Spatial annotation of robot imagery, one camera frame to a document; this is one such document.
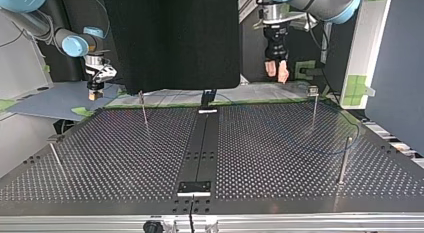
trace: black backdrop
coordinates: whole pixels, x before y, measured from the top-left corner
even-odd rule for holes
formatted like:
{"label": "black backdrop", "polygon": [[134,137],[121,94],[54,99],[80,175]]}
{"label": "black backdrop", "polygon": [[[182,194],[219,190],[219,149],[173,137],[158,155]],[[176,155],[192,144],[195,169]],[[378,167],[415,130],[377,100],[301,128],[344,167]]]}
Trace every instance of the black backdrop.
{"label": "black backdrop", "polygon": [[104,2],[129,93],[239,84],[238,0]]}

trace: white wall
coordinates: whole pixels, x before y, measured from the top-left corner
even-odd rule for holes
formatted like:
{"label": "white wall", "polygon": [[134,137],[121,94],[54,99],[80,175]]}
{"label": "white wall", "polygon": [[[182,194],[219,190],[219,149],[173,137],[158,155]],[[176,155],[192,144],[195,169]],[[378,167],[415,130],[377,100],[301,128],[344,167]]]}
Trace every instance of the white wall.
{"label": "white wall", "polygon": [[[19,34],[20,31],[0,14],[0,45]],[[34,43],[25,37],[0,48],[0,99],[15,99],[48,85],[51,80],[42,71],[44,64]],[[47,145],[48,137],[55,133],[54,121],[0,112],[0,177]]]}
{"label": "white wall", "polygon": [[54,122],[21,115],[0,121],[0,178],[47,145]]}
{"label": "white wall", "polygon": [[350,75],[364,75],[366,86],[371,86],[390,4],[391,0],[362,2],[341,97],[344,109],[365,109],[367,105],[368,96],[362,98],[359,106],[344,105],[347,79]]}
{"label": "white wall", "polygon": [[[20,31],[0,14],[0,45],[19,34]],[[34,44],[25,37],[0,48],[0,99],[15,98],[49,84],[50,76],[42,70],[44,64]]]}

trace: black perforated table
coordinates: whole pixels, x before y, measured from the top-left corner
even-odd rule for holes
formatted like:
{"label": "black perforated table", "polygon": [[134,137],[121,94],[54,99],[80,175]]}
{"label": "black perforated table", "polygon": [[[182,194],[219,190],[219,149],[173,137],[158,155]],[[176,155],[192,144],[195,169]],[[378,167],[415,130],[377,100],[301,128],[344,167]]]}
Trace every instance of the black perforated table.
{"label": "black perforated table", "polygon": [[[140,109],[101,110],[54,151],[46,147],[0,180],[0,225],[1,216],[206,222],[208,216],[397,213],[421,224],[424,171],[346,113],[320,103],[314,120],[313,107],[148,109],[147,125]],[[339,184],[348,137],[353,142]],[[210,196],[178,197],[181,182],[210,182]]]}

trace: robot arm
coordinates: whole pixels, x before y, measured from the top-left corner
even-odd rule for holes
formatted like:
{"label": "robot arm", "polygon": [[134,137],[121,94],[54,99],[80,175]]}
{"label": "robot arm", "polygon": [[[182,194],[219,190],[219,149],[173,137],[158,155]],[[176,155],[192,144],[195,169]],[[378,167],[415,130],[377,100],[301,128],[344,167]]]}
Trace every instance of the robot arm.
{"label": "robot arm", "polygon": [[343,24],[352,18],[361,0],[273,0],[285,2],[323,21]]}
{"label": "robot arm", "polygon": [[58,28],[46,14],[37,11],[46,0],[0,0],[0,13],[24,29],[35,39],[55,45],[70,57],[84,57],[89,75],[90,100],[103,96],[104,82],[117,72],[104,58],[104,34],[94,27],[85,27],[83,34]]}
{"label": "robot arm", "polygon": [[[305,13],[290,15],[283,3],[289,4]],[[310,16],[332,22],[343,24],[354,15],[361,0],[258,0],[261,6],[260,18],[263,23],[264,36],[268,40],[265,50],[265,67],[269,77],[277,77],[278,82],[285,83],[289,72],[287,70],[288,50],[286,47],[286,36],[290,21],[298,17],[306,17],[307,30],[311,30],[315,19]]]}

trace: black cable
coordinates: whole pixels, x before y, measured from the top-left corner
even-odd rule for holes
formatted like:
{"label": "black cable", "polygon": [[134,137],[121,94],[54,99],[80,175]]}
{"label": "black cable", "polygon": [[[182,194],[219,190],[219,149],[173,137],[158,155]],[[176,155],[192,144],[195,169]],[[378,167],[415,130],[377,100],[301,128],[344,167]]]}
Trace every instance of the black cable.
{"label": "black cable", "polygon": [[109,15],[108,15],[108,13],[107,13],[107,9],[106,9],[106,7],[102,4],[102,2],[100,2],[100,0],[95,0],[102,8],[103,8],[103,10],[105,11],[105,13],[106,13],[106,17],[107,17],[107,30],[106,30],[106,34],[105,34],[105,36],[104,36],[104,38],[106,39],[107,38],[107,36],[109,35],[109,33],[110,33],[110,28],[111,28],[111,25],[110,25],[110,19],[109,19]]}
{"label": "black cable", "polygon": [[325,41],[326,41],[326,43],[327,43],[327,48],[326,49],[323,49],[322,48],[322,45],[320,45],[319,43],[318,43],[318,40],[317,40],[317,38],[316,38],[316,36],[315,36],[315,33],[314,33],[314,31],[312,30],[312,23],[311,23],[311,15],[309,14],[309,13],[306,13],[306,18],[307,18],[307,20],[308,20],[308,26],[309,26],[309,33],[311,34],[311,36],[312,36],[312,40],[314,40],[314,43],[315,43],[315,45],[322,51],[322,52],[326,52],[326,51],[328,51],[328,49],[329,49],[329,47],[330,47],[330,41],[328,40],[328,35],[327,35],[327,32],[325,32],[325,30],[323,29],[323,32],[324,32],[324,38],[325,38]]}
{"label": "black cable", "polygon": [[[325,41],[326,41],[326,43],[327,43],[327,48],[326,48],[326,49],[323,49],[323,48],[322,48],[322,46],[320,46],[320,45],[319,45],[319,43],[318,43],[318,41],[317,41],[317,38],[315,37],[315,34],[314,34],[314,32],[312,31],[312,24],[311,24],[310,16],[311,16],[311,15],[310,15],[309,13],[306,13],[306,18],[308,19],[308,25],[309,25],[309,32],[311,33],[312,39],[314,40],[315,45],[316,45],[316,46],[317,46],[317,47],[318,47],[318,48],[319,48],[322,52],[327,52],[327,51],[330,49],[330,41],[328,40],[327,32],[325,32],[325,29],[323,28],[324,38],[325,38]],[[322,75],[324,76],[324,79],[325,79],[325,81],[326,81],[326,83],[327,83],[328,87],[330,87],[330,90],[331,90],[331,92],[333,93],[334,98],[336,98],[337,104],[339,104],[339,106],[340,106],[340,105],[341,105],[341,104],[340,104],[340,99],[339,99],[339,98],[337,98],[337,96],[336,96],[336,91],[334,90],[334,88],[333,88],[333,87],[331,87],[331,85],[330,85],[330,81],[328,80],[327,75],[325,74],[324,69],[322,69],[322,68],[321,68],[321,72],[322,72]]]}
{"label": "black cable", "polygon": [[20,39],[23,35],[24,35],[24,30],[22,30],[22,31],[21,31],[21,33],[19,34],[19,36],[18,36],[18,37],[16,37],[16,39],[14,39],[14,40],[12,40],[12,41],[9,41],[9,42],[7,42],[7,43],[4,43],[4,44],[0,45],[0,48],[5,47],[5,46],[8,46],[8,45],[10,45],[10,44],[15,43],[15,42],[16,42],[17,40],[19,40],[19,39]]}
{"label": "black cable", "polygon": [[327,82],[328,87],[330,87],[331,92],[333,92],[333,95],[334,95],[334,98],[336,98],[337,104],[339,104],[339,106],[340,106],[341,105],[340,104],[340,99],[337,98],[336,91],[334,90],[333,87],[331,87],[330,81],[328,81],[328,78],[327,78],[327,75],[325,74],[324,69],[321,68],[321,72],[322,72],[322,75],[324,76],[325,81]]}

